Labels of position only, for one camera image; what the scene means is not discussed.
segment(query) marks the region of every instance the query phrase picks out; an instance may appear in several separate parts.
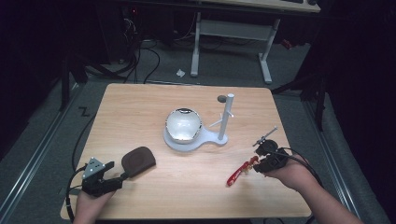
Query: red tool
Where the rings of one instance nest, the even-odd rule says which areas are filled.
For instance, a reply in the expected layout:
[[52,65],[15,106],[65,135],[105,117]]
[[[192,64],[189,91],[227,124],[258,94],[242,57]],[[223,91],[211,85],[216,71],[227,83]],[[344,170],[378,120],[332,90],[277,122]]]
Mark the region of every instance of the red tool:
[[254,164],[254,162],[257,162],[259,160],[258,156],[254,156],[250,158],[250,161],[245,161],[244,164],[239,167],[227,180],[227,186],[230,187],[235,183],[236,179],[238,178],[239,175],[241,175],[242,171],[247,171],[251,169],[251,166]]

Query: vertical white rod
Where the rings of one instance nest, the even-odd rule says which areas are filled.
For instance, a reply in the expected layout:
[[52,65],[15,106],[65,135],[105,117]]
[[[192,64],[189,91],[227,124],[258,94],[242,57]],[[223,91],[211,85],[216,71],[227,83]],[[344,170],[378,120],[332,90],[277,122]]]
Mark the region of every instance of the vertical white rod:
[[233,104],[233,94],[229,93],[227,95],[227,100],[225,102],[225,106],[224,106],[224,113],[223,113],[223,117],[221,120],[221,127],[220,127],[220,132],[219,132],[219,140],[222,140],[225,134],[225,128],[227,127],[227,122],[228,122],[228,117],[232,116],[233,114],[231,113],[231,106]]

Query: wooden table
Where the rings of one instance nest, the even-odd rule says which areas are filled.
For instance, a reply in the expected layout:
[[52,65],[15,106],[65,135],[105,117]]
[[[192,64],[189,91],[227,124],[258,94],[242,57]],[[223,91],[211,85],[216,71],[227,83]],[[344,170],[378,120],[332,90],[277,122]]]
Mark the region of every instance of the wooden table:
[[[163,141],[164,123],[174,109],[197,111],[203,124],[219,119],[219,95],[234,94],[223,147],[203,145],[178,152]],[[270,135],[288,147],[271,92],[264,88],[110,84],[78,167],[95,157],[115,162],[105,179],[123,172],[121,158],[137,147],[148,147],[157,165],[123,182],[101,214],[103,219],[308,217],[307,204],[295,190],[254,170],[226,187],[229,176],[256,155],[252,145],[274,126]],[[217,132],[219,126],[209,130]],[[78,175],[72,186],[81,184]],[[73,207],[76,196],[72,198]],[[61,216],[68,218],[65,207]]]

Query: white stand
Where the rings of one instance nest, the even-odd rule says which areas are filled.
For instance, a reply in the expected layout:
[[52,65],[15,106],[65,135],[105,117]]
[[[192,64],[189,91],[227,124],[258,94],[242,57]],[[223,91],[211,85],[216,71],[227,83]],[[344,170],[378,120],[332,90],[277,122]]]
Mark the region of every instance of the white stand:
[[179,143],[174,142],[174,140],[169,135],[169,133],[166,131],[166,129],[163,130],[163,139],[165,140],[166,145],[168,145],[169,147],[171,147],[174,150],[184,151],[184,152],[193,151],[196,148],[198,148],[201,145],[206,144],[206,143],[214,143],[221,147],[224,146],[228,141],[227,135],[224,135],[222,140],[218,139],[218,135],[219,135],[219,133],[211,132],[211,131],[207,130],[204,126],[202,126],[200,134],[193,142],[188,143],[188,144],[179,144]]
[[221,117],[220,120],[213,123],[211,126],[214,126],[218,123],[221,123],[220,131],[218,133],[211,132],[202,126],[201,131],[199,132],[196,139],[188,144],[180,144],[173,140],[170,134],[166,131],[166,128],[163,129],[163,140],[165,141],[166,145],[170,148],[177,150],[177,151],[193,151],[196,148],[200,147],[206,143],[213,143],[219,146],[224,146],[228,142],[228,136],[225,134],[225,128],[227,127],[228,117],[233,117],[231,113],[231,106],[233,104],[233,94],[227,95],[227,100],[224,106],[224,116]]

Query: human arm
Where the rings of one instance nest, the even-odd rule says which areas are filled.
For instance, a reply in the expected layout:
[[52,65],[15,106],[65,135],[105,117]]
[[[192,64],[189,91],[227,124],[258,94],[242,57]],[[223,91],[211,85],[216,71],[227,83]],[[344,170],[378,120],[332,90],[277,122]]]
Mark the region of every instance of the human arm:
[[[302,160],[300,156],[295,156],[295,158]],[[297,190],[319,223],[362,223],[297,161],[289,159],[283,168],[265,173],[265,175],[277,178],[286,187]]]
[[109,192],[95,198],[81,191],[77,198],[76,216],[74,224],[92,224],[99,217],[103,207],[116,191]]

